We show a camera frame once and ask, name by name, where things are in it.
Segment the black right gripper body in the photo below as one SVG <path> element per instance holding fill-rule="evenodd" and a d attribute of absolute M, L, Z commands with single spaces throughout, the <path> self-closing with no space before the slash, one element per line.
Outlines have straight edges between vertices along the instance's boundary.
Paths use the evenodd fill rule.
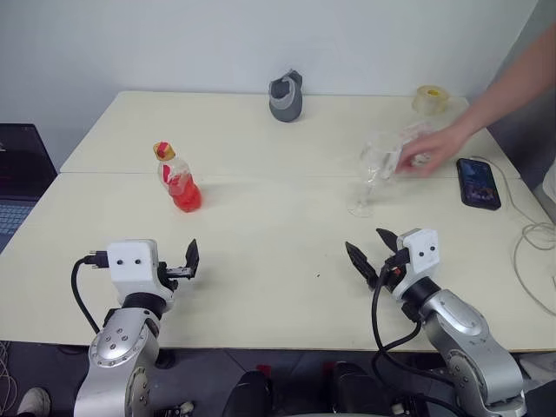
<path fill-rule="evenodd" d="M 378 280 L 383 275 L 382 287 L 387 289 L 395 289 L 395 287 L 406 276 L 406 265 L 409 263 L 409 252 L 406 248 L 397 251 L 394 255 L 385 260 L 384 273 L 377 273 L 373 267 L 370 268 L 370 276 L 367 278 L 367 284 L 371 289 L 377 287 Z"/>

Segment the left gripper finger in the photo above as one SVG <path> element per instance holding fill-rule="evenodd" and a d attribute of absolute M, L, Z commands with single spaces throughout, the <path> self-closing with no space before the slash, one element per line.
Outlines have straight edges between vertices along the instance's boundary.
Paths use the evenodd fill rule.
<path fill-rule="evenodd" d="M 186 275 L 187 279 L 193 279 L 196 275 L 196 270 L 199 265 L 200 256 L 198 251 L 198 246 L 196 239 L 193 239 L 187 247 L 187 251 L 185 254 L 186 259 Z"/>

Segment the person's bare hand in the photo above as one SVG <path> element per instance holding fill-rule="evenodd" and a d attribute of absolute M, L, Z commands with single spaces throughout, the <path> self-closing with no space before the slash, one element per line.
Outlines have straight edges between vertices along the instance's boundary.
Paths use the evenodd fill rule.
<path fill-rule="evenodd" d="M 396 172 L 429 176 L 457 154 L 479 129 L 480 125 L 467 117 L 462 117 L 447 128 L 409 142 L 401 151 Z M 414 158 L 424 154 L 429 155 L 428 161 L 424 165 L 414 166 Z"/>

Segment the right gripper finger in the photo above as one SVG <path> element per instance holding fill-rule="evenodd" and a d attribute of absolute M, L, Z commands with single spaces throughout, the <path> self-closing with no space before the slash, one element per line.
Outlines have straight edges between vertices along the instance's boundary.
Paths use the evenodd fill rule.
<path fill-rule="evenodd" d="M 398 251 L 398 236 L 394 232 L 384 228 L 377 228 L 376 232 L 392 253 L 396 253 Z"/>
<path fill-rule="evenodd" d="M 356 270 L 362 275 L 367 285 L 370 288 L 374 288 L 376 286 L 376 271 L 368 263 L 367 257 L 359 248 L 350 242 L 345 242 L 345 247 L 347 255 Z"/>

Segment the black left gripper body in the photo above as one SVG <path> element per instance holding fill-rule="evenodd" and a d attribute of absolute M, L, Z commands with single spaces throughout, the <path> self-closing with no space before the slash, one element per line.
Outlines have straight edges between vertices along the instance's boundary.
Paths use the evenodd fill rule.
<path fill-rule="evenodd" d="M 169 290 L 177 290 L 179 280 L 191 280 L 194 277 L 193 267 L 168 268 L 164 261 L 160 261 L 157 267 L 157 278 L 159 282 Z"/>

